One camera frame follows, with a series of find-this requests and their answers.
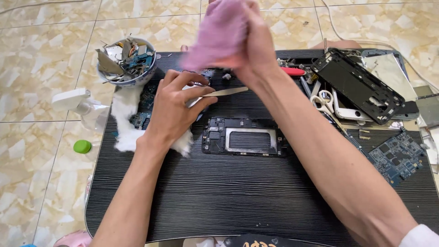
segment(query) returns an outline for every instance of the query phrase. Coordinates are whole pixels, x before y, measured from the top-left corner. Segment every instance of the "scissors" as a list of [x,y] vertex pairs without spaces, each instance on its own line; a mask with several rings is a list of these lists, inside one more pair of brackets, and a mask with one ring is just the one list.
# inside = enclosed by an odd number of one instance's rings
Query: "scissors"
[[[323,96],[323,94],[326,94],[327,96],[329,96],[329,102],[327,102],[325,100],[325,97]],[[309,98],[309,100],[314,105],[316,105],[316,103],[319,103],[321,105],[321,107],[317,107],[317,110],[319,112],[324,112],[324,113],[328,114],[332,118],[332,120],[338,125],[338,127],[343,131],[343,133],[345,133],[346,136],[349,136],[346,129],[342,126],[342,124],[339,122],[337,117],[334,116],[334,108],[332,106],[334,103],[334,97],[332,96],[332,94],[329,91],[322,90],[319,92],[319,96],[317,96],[317,95],[311,96],[311,98]]]

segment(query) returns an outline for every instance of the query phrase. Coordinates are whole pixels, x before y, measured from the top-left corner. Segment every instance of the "spray bottle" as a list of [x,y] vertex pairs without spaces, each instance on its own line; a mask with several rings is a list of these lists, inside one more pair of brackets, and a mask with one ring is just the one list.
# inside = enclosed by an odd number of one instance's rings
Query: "spray bottle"
[[52,107],[55,111],[76,112],[81,115],[81,123],[85,128],[102,134],[110,107],[101,105],[90,96],[90,91],[85,88],[60,93],[52,98]]

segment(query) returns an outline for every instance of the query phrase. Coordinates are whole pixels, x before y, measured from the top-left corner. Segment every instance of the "black table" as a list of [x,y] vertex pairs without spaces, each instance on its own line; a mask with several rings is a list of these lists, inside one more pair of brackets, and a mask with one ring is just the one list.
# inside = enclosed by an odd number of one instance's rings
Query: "black table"
[[[155,76],[157,83],[166,70],[178,68],[180,52],[167,57],[160,53]],[[280,58],[295,58],[309,65],[323,50],[278,51]],[[302,89],[298,78],[295,82]],[[212,87],[222,90],[239,87],[238,80],[229,84],[215,75]],[[194,236],[230,236],[245,233],[281,236],[331,246],[356,246],[345,227],[314,187],[298,158],[291,152],[286,158],[207,155],[201,151],[204,121],[212,116],[271,118],[252,91],[219,97],[204,116],[192,126],[194,145],[190,158],[171,150],[158,178],[151,210],[147,242]],[[115,120],[110,116],[97,160],[85,221],[94,236],[123,176],[133,153],[114,148]],[[372,130],[371,140],[354,138],[371,151],[397,130]],[[422,143],[417,131],[413,139]],[[310,150],[310,155],[317,152]],[[426,157],[423,169],[397,188],[405,205],[417,220],[439,232],[439,198]]]

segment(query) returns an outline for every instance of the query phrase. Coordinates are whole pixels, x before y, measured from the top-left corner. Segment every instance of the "marble floor tile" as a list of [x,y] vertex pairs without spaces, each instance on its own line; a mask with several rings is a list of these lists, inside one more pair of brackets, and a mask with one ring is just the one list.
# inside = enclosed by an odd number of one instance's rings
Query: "marble floor tile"
[[[46,0],[18,0],[16,6],[37,4]],[[9,18],[7,28],[29,25],[65,22],[86,22],[96,20],[101,0],[79,3],[45,4],[15,9]]]
[[[264,9],[283,9],[283,8],[299,8],[314,7],[313,0],[258,0],[259,8]],[[201,0],[201,13],[205,13],[209,0]]]
[[53,246],[69,233],[86,230],[84,195],[98,149],[89,157],[76,153],[73,145],[80,139],[100,143],[102,136],[84,128],[80,121],[65,123],[36,228],[36,246]]
[[[344,39],[375,40],[395,47],[439,87],[439,3],[331,6],[333,24]],[[323,37],[339,40],[326,7],[317,7]],[[377,45],[363,47],[386,48]],[[408,64],[414,87],[425,85]]]
[[200,0],[102,0],[98,20],[200,13]]
[[0,123],[0,246],[32,243],[63,127]]
[[[0,1],[0,11],[10,9],[15,6],[18,0],[2,0]],[[12,11],[0,15],[0,28],[4,28]]]
[[4,29],[0,34],[0,121],[60,121],[52,96],[75,88],[94,22]]
[[309,49],[323,41],[313,7],[263,10],[276,50]]
[[[437,3],[439,0],[324,0],[331,5],[351,5],[351,4],[398,4],[398,3]],[[325,6],[322,0],[314,0],[316,7]]]
[[[104,105],[110,105],[114,86],[102,84],[96,73],[97,52],[104,41],[112,44],[131,34],[151,42],[156,51],[180,51],[182,44],[191,45],[197,35],[200,15],[162,16],[97,21],[91,35],[90,44],[82,65],[76,88],[85,87],[91,91],[94,99]],[[69,112],[68,120],[77,120],[78,114]]]

